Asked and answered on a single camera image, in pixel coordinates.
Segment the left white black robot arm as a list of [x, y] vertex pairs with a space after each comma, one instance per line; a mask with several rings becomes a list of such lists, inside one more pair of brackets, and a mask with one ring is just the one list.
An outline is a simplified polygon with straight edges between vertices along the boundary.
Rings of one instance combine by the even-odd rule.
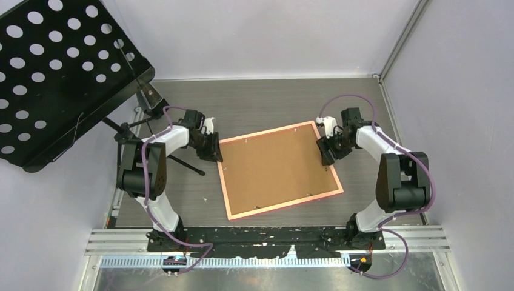
[[116, 186], [134, 198], [148, 214], [153, 225], [149, 240], [164, 244], [172, 251], [193, 247], [193, 244], [186, 241], [183, 221], [165, 194], [167, 161], [176, 150], [191, 147], [201, 160], [222, 162], [219, 133], [214, 123], [214, 117], [207, 118], [197, 110], [186, 109], [183, 118], [169, 121], [163, 131], [144, 139], [131, 137], [125, 142]]

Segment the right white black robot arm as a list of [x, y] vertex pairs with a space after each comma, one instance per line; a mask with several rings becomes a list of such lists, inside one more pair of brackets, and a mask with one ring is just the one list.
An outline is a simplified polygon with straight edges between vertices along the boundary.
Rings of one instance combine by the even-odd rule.
[[342, 125], [333, 117], [318, 117], [315, 124], [324, 129], [316, 144], [324, 166], [363, 149], [378, 162], [375, 199], [348, 220], [342, 243], [361, 249], [378, 239], [383, 225], [412, 211], [428, 206], [432, 194], [427, 174], [428, 157], [411, 152], [389, 138], [375, 121], [361, 117], [359, 108], [341, 112]]

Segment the aluminium corner profile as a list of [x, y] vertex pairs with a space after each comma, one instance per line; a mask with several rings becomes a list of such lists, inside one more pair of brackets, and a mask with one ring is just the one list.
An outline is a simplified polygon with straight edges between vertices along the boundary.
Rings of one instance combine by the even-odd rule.
[[407, 44], [411, 34], [415, 31], [420, 19], [425, 13], [428, 6], [431, 4], [431, 0], [419, 0], [411, 12], [406, 25], [404, 26], [399, 38], [397, 39], [392, 51], [390, 52], [382, 70], [378, 74], [374, 74], [373, 77], [378, 80], [380, 84], [385, 83], [385, 80], [393, 68], [398, 56], [402, 52], [404, 46]]

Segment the black perforated music stand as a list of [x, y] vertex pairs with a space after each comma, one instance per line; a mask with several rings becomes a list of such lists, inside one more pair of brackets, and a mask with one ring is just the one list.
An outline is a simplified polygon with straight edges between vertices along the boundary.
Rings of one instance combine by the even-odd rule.
[[1, 159], [35, 173], [155, 77], [99, 1], [23, 1], [1, 15]]

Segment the black mounting base plate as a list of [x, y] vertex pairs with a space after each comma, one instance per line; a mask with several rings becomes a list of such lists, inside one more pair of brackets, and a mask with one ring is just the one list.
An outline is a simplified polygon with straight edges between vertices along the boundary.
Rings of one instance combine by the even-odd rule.
[[178, 242], [157, 230], [147, 232], [148, 252], [179, 252], [193, 258], [334, 258], [340, 251], [384, 250], [382, 232], [358, 234], [342, 227], [189, 227]]

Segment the aluminium rail front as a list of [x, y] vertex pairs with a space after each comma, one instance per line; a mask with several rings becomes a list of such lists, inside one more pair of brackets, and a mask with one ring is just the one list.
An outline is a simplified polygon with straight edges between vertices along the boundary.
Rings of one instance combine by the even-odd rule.
[[[450, 252], [441, 226], [387, 226], [401, 235], [411, 252]], [[92, 230], [86, 248], [87, 256], [148, 254], [146, 233], [151, 228], [117, 228]]]

